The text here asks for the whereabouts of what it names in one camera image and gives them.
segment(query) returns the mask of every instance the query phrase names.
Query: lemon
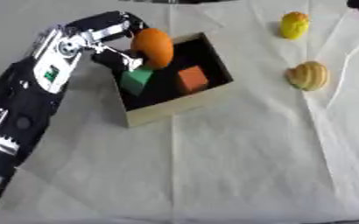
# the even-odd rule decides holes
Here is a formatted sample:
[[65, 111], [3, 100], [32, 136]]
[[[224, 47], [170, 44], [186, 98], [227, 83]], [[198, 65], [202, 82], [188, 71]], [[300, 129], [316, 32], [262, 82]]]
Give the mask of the lemon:
[[287, 39], [297, 39], [309, 28], [309, 19], [301, 12], [290, 12], [285, 14], [280, 24], [280, 31]]

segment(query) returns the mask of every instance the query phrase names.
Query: green block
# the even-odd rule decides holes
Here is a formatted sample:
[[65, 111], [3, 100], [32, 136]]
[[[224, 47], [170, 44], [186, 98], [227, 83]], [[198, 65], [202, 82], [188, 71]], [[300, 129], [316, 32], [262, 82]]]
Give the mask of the green block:
[[133, 72], [124, 72], [120, 86], [133, 95], [140, 95], [145, 84], [151, 78], [153, 71], [146, 67], [140, 67]]

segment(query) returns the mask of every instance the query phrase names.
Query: robotic hand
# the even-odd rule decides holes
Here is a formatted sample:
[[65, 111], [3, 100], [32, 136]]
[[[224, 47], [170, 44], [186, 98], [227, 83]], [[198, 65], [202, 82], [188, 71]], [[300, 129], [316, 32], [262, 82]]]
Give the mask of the robotic hand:
[[119, 11], [58, 25], [43, 33], [30, 53], [0, 76], [0, 197], [16, 169], [28, 158], [45, 133], [67, 90], [67, 83], [81, 54], [93, 60], [132, 71], [145, 61], [104, 45], [122, 37], [132, 38], [148, 26], [138, 17]]

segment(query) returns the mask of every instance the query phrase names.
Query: croissant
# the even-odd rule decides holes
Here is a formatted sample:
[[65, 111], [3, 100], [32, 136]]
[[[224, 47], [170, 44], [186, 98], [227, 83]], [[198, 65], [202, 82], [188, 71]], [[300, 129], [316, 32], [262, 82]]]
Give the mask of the croissant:
[[313, 91], [328, 83], [330, 72], [319, 62], [308, 61], [295, 68], [289, 68], [285, 76], [296, 88]]

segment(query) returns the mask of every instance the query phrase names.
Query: open box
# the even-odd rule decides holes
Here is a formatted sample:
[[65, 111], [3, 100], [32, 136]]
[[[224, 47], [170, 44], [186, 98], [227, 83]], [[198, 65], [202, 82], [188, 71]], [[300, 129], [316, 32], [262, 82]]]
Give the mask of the open box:
[[[141, 95], [134, 96], [119, 88], [121, 76], [116, 76], [116, 97], [121, 99], [122, 113], [125, 114], [129, 127], [205, 103], [218, 102], [228, 84], [233, 81], [204, 33], [176, 38], [173, 42], [172, 63], [153, 73]], [[177, 73], [195, 65], [199, 66], [208, 78], [208, 87], [195, 94], [183, 95], [177, 86]]]

